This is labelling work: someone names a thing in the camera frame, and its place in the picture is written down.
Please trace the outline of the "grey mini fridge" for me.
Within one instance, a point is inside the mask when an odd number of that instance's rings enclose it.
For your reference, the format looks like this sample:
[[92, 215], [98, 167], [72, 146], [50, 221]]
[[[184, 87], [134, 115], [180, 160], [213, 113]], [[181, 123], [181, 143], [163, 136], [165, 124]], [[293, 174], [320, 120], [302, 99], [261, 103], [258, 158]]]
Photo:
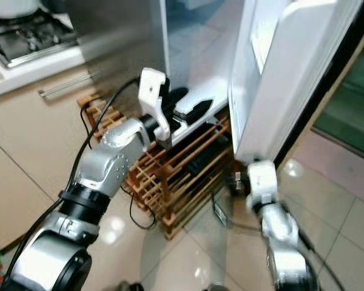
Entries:
[[112, 95], [141, 69], [189, 88], [172, 147], [228, 109], [235, 159], [281, 164], [320, 102], [323, 78], [364, 21], [364, 0], [68, 0], [68, 16], [97, 91]]

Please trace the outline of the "beige kitchen cabinet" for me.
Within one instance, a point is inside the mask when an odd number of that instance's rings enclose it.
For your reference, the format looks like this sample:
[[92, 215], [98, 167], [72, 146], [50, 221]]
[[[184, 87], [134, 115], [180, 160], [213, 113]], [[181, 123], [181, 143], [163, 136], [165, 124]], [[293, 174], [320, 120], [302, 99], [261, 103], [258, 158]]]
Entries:
[[85, 73], [80, 65], [0, 93], [0, 250], [18, 241], [65, 187], [87, 136], [78, 100], [99, 94], [93, 84], [54, 99], [37, 91]]

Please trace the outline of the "robot left leg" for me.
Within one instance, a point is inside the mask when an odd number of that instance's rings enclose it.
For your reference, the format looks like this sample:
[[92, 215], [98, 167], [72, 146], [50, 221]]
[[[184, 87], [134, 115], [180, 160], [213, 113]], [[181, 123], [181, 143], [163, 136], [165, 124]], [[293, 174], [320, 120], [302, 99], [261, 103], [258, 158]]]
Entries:
[[141, 283], [129, 283], [127, 281], [121, 281], [113, 289], [113, 291], [145, 291]]

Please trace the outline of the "black flat device box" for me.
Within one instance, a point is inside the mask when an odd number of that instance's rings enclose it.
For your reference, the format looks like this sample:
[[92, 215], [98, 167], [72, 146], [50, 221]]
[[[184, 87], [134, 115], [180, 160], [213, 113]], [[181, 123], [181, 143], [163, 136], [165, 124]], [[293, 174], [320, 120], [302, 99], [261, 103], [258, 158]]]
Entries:
[[203, 124], [168, 152], [174, 155], [170, 169], [198, 175], [230, 144], [231, 133], [223, 125]]

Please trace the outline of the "white pot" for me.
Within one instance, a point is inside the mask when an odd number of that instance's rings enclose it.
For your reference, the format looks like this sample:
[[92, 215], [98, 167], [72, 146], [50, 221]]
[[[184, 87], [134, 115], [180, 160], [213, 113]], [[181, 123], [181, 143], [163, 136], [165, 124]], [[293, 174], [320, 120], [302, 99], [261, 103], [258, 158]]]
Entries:
[[41, 0], [0, 0], [0, 19], [30, 16], [38, 10], [48, 11]]

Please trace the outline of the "glass sliding door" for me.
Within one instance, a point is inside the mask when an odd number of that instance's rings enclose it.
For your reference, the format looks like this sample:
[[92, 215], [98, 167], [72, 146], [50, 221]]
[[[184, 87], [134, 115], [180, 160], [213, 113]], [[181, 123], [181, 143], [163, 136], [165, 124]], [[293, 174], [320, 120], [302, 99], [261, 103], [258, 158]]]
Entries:
[[364, 47], [335, 89], [314, 128], [364, 158]]

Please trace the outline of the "wooden slatted rack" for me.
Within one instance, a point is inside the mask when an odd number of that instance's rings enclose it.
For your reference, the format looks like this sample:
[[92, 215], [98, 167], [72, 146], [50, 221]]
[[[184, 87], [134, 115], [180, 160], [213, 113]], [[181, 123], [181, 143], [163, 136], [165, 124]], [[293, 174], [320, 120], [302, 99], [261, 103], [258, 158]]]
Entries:
[[[204, 124], [223, 125], [231, 133], [228, 109], [221, 109]], [[209, 194], [223, 185], [223, 177], [238, 167], [231, 142], [198, 175], [181, 173], [180, 167], [171, 170], [174, 155], [168, 152], [177, 144], [170, 149], [152, 144], [124, 181], [140, 210], [159, 219], [160, 229], [168, 240], [201, 210]]]

